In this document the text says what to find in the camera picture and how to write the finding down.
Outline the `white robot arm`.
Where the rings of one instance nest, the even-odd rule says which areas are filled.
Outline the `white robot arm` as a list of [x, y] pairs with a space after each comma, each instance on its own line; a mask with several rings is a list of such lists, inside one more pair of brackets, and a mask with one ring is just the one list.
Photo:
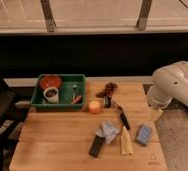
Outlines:
[[179, 61], [158, 68], [152, 74], [153, 85], [147, 92], [148, 103], [164, 109], [176, 99], [188, 107], [188, 62]]

